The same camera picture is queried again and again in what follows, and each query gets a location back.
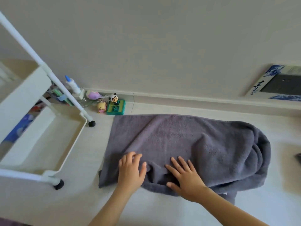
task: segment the panda figurine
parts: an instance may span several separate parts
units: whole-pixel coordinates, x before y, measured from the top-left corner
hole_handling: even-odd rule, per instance
[[[116,95],[116,93],[115,94],[111,94],[110,96],[109,96],[109,100],[111,101],[111,102],[113,102],[114,103],[114,105],[119,105],[119,100],[118,100],[118,97],[117,97],[117,95]]]

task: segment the white cart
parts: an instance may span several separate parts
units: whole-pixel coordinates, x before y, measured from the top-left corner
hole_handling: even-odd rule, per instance
[[[2,73],[17,76],[0,88],[0,142],[39,99],[47,104],[13,145],[1,146],[0,176],[47,182],[58,190],[64,182],[55,174],[62,169],[87,121],[89,127],[94,127],[95,121],[1,12],[0,23],[35,61],[0,62]],[[51,80],[75,106],[52,104],[43,97]]]

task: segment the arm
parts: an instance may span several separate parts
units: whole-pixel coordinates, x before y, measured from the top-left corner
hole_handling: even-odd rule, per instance
[[[190,160],[187,164],[179,156],[183,167],[174,158],[171,160],[175,168],[170,165],[166,168],[178,179],[180,187],[171,182],[167,186],[186,200],[201,204],[223,226],[268,226],[206,187]]]
[[[130,152],[119,160],[117,188],[89,226],[114,226],[117,224],[128,200],[144,181],[146,162],[143,163],[140,173],[138,170],[141,156],[142,154],[135,155],[135,152]]]

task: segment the baseboard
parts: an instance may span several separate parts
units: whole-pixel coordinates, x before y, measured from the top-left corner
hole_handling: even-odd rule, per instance
[[[104,95],[109,95],[114,92],[117,93],[119,98],[136,103],[190,107],[209,110],[224,110],[274,116],[301,117],[301,102],[288,102],[273,99],[269,99],[270,101],[268,102],[250,100],[227,100],[218,98],[135,93],[129,91],[112,91],[107,89],[86,90],[98,91]]]

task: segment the finger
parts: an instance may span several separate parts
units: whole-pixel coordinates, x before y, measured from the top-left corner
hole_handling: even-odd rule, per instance
[[[125,164],[126,163],[126,155],[124,155],[121,160],[122,160],[122,164]]]
[[[181,196],[181,188],[178,187],[175,183],[168,182],[166,184],[167,187],[171,188],[173,191],[175,191],[178,195]]]
[[[142,157],[142,154],[135,155],[133,164],[139,165],[140,158]]]
[[[179,161],[182,163],[182,166],[185,171],[187,171],[187,172],[191,171],[188,164],[185,162],[185,160],[181,156],[179,156]]]
[[[126,155],[126,163],[132,164],[133,162],[133,156],[136,154],[136,152],[130,152]]]
[[[165,165],[165,167],[167,170],[169,170],[175,176],[176,179],[179,180],[181,174],[175,168],[173,168],[172,166],[169,166],[169,165]]]
[[[197,171],[197,170],[194,168],[194,166],[193,166],[193,164],[192,164],[192,162],[191,162],[190,160],[188,160],[188,165],[189,165],[190,170],[191,170],[192,172],[196,172],[196,171]]]
[[[145,175],[146,175],[146,162],[144,162],[144,163],[142,164],[142,167],[141,167],[141,171],[140,171],[139,177],[140,177],[141,179],[144,180]]]
[[[174,157],[171,157],[171,161],[174,164],[175,168],[177,169],[177,171],[179,171],[180,174],[184,173],[184,169],[180,166],[180,164],[175,160]]]

